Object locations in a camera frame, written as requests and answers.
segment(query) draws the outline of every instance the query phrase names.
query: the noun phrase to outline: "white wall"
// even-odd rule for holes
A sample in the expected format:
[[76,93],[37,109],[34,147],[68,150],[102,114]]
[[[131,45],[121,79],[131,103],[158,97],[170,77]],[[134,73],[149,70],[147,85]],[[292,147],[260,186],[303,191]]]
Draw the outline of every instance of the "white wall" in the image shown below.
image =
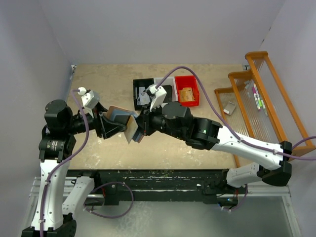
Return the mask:
[[76,64],[244,62],[285,0],[39,0]]
[[44,108],[65,97],[70,72],[39,3],[0,1],[0,236],[21,236]]
[[[316,135],[316,1],[287,0],[260,50],[269,53],[309,135]],[[307,156],[316,157],[316,152]],[[294,210],[302,234],[315,236],[316,161],[296,160],[292,165]]]

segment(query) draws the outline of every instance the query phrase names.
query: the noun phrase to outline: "gray wall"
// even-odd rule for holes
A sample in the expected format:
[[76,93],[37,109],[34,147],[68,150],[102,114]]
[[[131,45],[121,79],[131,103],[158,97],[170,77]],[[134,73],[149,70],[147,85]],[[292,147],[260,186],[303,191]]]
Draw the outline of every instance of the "gray wall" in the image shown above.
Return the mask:
[[76,64],[244,62],[285,0],[39,0]]
[[70,68],[36,0],[0,1],[0,236],[21,236],[44,107],[65,97]]
[[[288,0],[260,48],[268,51],[309,135],[316,135],[315,26],[315,0]],[[316,152],[308,156],[316,157]],[[316,161],[296,160],[292,164],[290,190],[294,210],[302,234],[315,236]]]

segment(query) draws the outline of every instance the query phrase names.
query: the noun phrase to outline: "white box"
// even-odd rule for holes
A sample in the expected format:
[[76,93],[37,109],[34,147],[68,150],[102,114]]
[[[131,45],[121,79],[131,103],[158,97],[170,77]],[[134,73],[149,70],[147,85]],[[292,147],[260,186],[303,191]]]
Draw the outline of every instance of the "white box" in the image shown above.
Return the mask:
[[[154,78],[154,84],[159,83],[163,78]],[[176,81],[174,77],[168,77],[161,85],[171,85],[172,87],[172,101],[178,101],[178,93]]]

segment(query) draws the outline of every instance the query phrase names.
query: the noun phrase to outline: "robotic arm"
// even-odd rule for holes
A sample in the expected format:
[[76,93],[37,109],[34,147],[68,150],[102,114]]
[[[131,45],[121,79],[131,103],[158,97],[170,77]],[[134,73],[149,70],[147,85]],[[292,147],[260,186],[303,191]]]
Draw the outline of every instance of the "robotic arm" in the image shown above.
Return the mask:
[[[86,116],[89,130],[95,130],[97,136],[103,139],[126,130],[128,116],[114,121],[109,120],[103,115],[107,110],[100,104],[99,95],[84,88],[79,90],[83,106],[88,111]],[[243,184],[260,180],[275,186],[287,184],[291,177],[291,164],[287,162],[287,158],[241,143],[225,126],[207,118],[192,116],[190,109],[181,106],[178,102],[171,102],[162,107],[161,104],[166,95],[163,87],[156,89],[154,86],[150,86],[147,93],[152,101],[143,107],[136,118],[139,126],[138,133],[150,136],[159,131],[185,141],[194,149],[224,151],[254,161],[247,166],[223,170],[219,184],[222,190],[234,191]],[[47,126],[42,131],[42,140],[39,144],[41,160],[39,197],[43,197],[43,188],[50,171],[72,154],[76,142],[74,135],[85,132],[81,114],[73,116],[65,101],[54,100],[47,104],[45,110]],[[289,142],[272,144],[241,134],[239,136],[253,144],[269,147],[276,152],[291,153],[292,145]],[[62,165],[52,176],[46,193],[44,220],[40,218],[42,199],[39,198],[32,224],[22,232],[23,237],[39,236],[40,224],[43,222],[43,230],[47,237],[64,236],[66,233],[69,236],[75,235],[76,214],[82,209],[87,195],[101,183],[98,171],[88,174],[82,172],[77,177],[72,192],[63,202],[63,189],[68,167],[69,163]]]

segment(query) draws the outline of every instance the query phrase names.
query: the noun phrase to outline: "pink marker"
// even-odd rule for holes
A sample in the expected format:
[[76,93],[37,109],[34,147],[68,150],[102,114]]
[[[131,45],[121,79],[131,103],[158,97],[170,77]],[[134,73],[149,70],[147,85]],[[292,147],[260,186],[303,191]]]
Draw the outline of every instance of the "pink marker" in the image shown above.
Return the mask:
[[260,105],[259,105],[259,102],[258,102],[258,99],[257,99],[257,92],[256,92],[255,87],[252,87],[252,92],[253,92],[253,97],[255,97],[255,101],[256,101],[257,109],[258,109],[259,111],[261,111],[261,109],[260,109]]

